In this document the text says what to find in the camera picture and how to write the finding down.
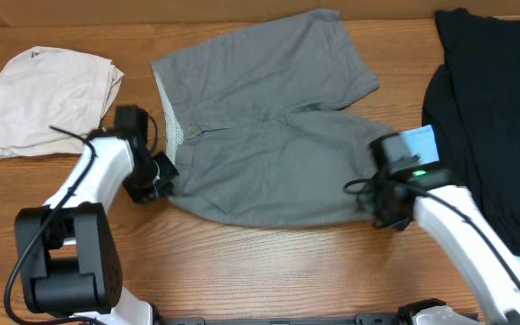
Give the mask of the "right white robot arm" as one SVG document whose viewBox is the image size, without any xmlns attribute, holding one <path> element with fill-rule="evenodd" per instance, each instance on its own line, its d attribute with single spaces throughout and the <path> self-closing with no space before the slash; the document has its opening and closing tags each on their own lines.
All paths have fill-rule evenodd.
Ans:
<svg viewBox="0 0 520 325">
<path fill-rule="evenodd" d="M 399 134 L 370 143 L 377 167 L 357 200 L 376 228 L 411 222 L 442 247 L 475 295 L 488 324 L 520 324 L 520 263 L 481 215 L 470 190 L 440 162 L 422 164 Z"/>
</svg>

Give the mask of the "grey shorts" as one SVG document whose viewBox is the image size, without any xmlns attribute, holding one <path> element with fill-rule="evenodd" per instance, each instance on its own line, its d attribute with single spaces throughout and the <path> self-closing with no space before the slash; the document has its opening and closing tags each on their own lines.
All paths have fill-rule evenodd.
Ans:
<svg viewBox="0 0 520 325">
<path fill-rule="evenodd" d="M 152 69 L 179 173 L 173 204 L 262 228 L 369 218 L 344 187 L 376 173 L 367 148 L 390 128 L 347 112 L 379 80 L 338 11 L 225 33 Z"/>
</svg>

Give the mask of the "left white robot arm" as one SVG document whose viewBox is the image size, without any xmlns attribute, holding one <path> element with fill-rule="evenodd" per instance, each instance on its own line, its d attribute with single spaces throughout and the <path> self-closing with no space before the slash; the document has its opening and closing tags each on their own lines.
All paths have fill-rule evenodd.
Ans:
<svg viewBox="0 0 520 325">
<path fill-rule="evenodd" d="M 116 109 L 112 128 L 83 138 L 84 152 L 69 178 L 42 206 L 21 209 L 14 222 L 18 261 L 5 287 L 11 304 L 14 282 L 32 313 L 51 315 L 52 324 L 162 323 L 157 309 L 123 285 L 123 271 L 107 213 L 120 188 L 133 202 L 150 203 L 172 193 L 178 171 L 148 128 L 156 122 L 137 106 Z"/>
</svg>

